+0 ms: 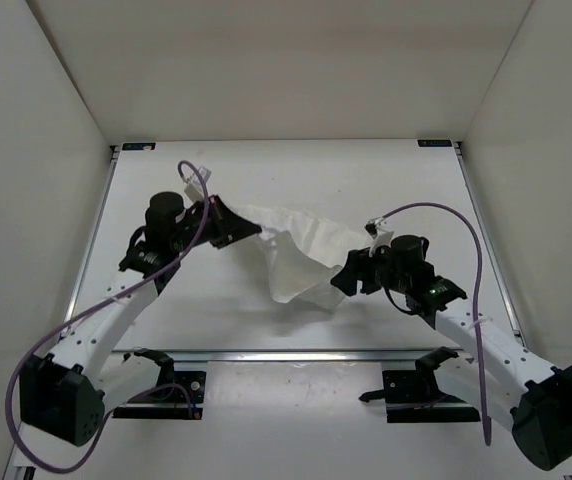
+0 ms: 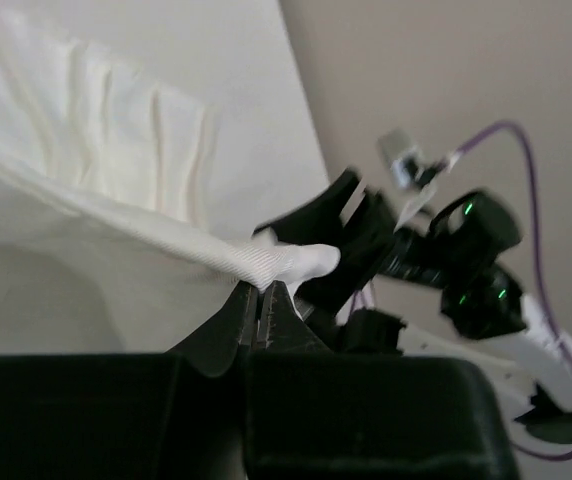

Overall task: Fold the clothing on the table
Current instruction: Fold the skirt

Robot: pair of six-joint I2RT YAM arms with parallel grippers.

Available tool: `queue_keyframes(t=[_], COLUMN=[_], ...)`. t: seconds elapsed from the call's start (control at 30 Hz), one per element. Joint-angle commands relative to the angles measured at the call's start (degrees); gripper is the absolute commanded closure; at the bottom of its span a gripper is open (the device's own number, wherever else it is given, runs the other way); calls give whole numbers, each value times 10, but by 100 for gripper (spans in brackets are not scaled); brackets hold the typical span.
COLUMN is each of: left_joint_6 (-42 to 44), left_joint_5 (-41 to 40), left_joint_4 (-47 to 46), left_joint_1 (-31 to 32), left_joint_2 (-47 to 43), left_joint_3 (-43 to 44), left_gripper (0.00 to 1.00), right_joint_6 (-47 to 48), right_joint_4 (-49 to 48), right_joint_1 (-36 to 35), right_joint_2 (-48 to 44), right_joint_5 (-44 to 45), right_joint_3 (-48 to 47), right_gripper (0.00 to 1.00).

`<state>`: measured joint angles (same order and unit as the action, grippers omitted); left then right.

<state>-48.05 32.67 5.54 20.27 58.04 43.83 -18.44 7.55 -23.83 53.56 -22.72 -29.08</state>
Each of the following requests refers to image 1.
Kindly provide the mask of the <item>white pleated skirt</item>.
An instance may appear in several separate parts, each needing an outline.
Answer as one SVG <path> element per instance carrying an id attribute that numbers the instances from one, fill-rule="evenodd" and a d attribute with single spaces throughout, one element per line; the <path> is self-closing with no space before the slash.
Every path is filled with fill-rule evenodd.
<path id="1" fill-rule="evenodd" d="M 272 300 L 303 301 L 333 310 L 346 298 L 330 280 L 344 267 L 349 251 L 370 245 L 367 234 L 283 207 L 246 205 L 234 211 L 261 227 L 253 241 L 266 260 Z"/>

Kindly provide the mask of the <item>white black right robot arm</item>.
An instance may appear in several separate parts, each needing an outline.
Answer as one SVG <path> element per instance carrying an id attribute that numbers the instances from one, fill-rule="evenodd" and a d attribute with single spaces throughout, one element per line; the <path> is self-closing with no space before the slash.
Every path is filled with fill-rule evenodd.
<path id="1" fill-rule="evenodd" d="M 403 235 L 352 250 L 331 283 L 342 293 L 398 293 L 408 311 L 458 345 L 420 357 L 382 397 L 395 409 L 456 398 L 511 433 L 536 467 L 550 471 L 572 457 L 572 366 L 560 369 L 491 321 L 474 315 L 464 290 L 436 274 L 429 242 Z"/>

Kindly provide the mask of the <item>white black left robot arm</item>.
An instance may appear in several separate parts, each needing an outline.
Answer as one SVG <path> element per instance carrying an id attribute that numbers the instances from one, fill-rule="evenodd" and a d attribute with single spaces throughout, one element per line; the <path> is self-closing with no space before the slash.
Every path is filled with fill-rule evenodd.
<path id="1" fill-rule="evenodd" d="M 170 283 L 191 247 L 208 243 L 222 249 L 261 231 L 216 195 L 191 206 L 177 193 L 153 195 L 145 223 L 131 235 L 107 289 L 108 305 L 78 321 L 45 355 L 31 354 L 20 368 L 22 422 L 83 446 L 110 410 L 144 391 L 154 398 L 169 395 L 175 385 L 169 355 L 140 347 L 110 366 L 112 351 Z"/>

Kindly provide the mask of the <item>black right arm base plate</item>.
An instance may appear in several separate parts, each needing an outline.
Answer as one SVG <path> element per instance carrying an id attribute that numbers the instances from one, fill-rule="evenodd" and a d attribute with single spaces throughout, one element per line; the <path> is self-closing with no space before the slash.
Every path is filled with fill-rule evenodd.
<path id="1" fill-rule="evenodd" d="M 435 371 L 458 358 L 455 350 L 440 347 L 416 359 L 412 368 L 388 367 L 382 371 L 382 387 L 362 393 L 359 401 L 383 400 L 389 424 L 480 422 L 477 409 L 437 386 Z"/>

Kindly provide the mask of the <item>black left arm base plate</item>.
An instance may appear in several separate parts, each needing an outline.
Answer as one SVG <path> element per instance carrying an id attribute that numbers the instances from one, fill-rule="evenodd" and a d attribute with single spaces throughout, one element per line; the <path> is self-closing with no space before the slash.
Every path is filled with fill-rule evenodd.
<path id="1" fill-rule="evenodd" d="M 207 373 L 179 370 L 168 354 L 139 349 L 123 355 L 123 363 L 145 360 L 157 368 L 157 380 L 150 393 L 139 393 L 133 400 L 116 407 L 111 416 L 128 420 L 186 420 L 203 417 Z"/>

